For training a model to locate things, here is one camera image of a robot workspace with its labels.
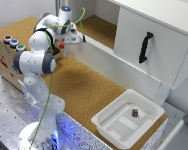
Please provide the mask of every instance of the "small object in tray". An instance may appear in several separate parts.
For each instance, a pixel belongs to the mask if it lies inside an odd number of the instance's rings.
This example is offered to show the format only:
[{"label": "small object in tray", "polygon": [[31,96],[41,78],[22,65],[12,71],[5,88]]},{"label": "small object in tray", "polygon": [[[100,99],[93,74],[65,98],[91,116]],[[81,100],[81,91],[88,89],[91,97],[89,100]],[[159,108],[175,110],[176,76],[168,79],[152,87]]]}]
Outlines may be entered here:
[{"label": "small object in tray", "polygon": [[138,117],[138,110],[137,109],[132,109],[132,116]]}]

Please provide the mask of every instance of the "white cabinet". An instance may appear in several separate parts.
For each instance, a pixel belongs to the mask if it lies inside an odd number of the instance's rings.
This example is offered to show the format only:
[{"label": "white cabinet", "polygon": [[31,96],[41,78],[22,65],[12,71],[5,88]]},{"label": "white cabinet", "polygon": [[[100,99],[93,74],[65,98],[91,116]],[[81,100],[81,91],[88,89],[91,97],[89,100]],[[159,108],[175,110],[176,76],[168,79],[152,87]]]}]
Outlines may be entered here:
[{"label": "white cabinet", "polygon": [[[139,63],[141,48],[147,32],[145,56]],[[174,86],[188,52],[188,35],[148,19],[125,8],[120,8],[114,54],[141,70]]]}]

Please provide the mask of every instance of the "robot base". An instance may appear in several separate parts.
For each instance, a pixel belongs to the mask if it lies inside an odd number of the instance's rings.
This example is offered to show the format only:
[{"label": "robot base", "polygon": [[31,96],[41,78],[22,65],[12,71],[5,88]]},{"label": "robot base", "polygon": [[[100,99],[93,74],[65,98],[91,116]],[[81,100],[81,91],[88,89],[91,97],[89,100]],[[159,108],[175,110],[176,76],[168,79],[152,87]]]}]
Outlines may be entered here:
[{"label": "robot base", "polygon": [[[32,124],[29,124],[28,126],[26,126],[19,134],[18,137],[18,150],[30,150],[30,146],[31,146],[31,141],[28,140],[28,138],[30,137],[31,133],[34,131],[34,129],[37,127],[38,122],[34,122]],[[62,145],[63,145],[63,140],[59,140],[59,148],[58,150],[61,149]],[[33,145],[31,147],[31,150],[43,150],[42,146],[36,146]]]}]

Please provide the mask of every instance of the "white tray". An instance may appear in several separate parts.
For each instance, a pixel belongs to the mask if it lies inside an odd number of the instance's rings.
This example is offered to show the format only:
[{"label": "white tray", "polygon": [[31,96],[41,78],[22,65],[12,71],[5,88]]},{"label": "white tray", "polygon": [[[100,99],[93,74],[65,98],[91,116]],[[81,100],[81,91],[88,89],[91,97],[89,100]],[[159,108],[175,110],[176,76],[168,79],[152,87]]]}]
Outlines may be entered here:
[{"label": "white tray", "polygon": [[[138,117],[132,117],[132,109]],[[134,90],[127,90],[91,121],[99,133],[120,149],[131,148],[163,115],[164,109]]]}]

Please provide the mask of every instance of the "drawer knob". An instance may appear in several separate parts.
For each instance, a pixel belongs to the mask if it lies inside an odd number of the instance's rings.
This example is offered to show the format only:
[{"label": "drawer knob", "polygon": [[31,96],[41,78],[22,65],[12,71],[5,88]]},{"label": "drawer knob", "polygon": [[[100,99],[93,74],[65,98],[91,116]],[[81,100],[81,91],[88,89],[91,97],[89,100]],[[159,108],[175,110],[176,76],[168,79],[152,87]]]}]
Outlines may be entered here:
[{"label": "drawer knob", "polygon": [[150,32],[147,32],[147,36],[145,37],[143,44],[142,44],[142,48],[141,48],[141,53],[139,56],[139,63],[142,64],[144,61],[147,60],[147,57],[145,57],[145,53],[146,53],[146,49],[147,49],[147,45],[148,45],[148,40],[150,38],[153,37],[153,34]]}]

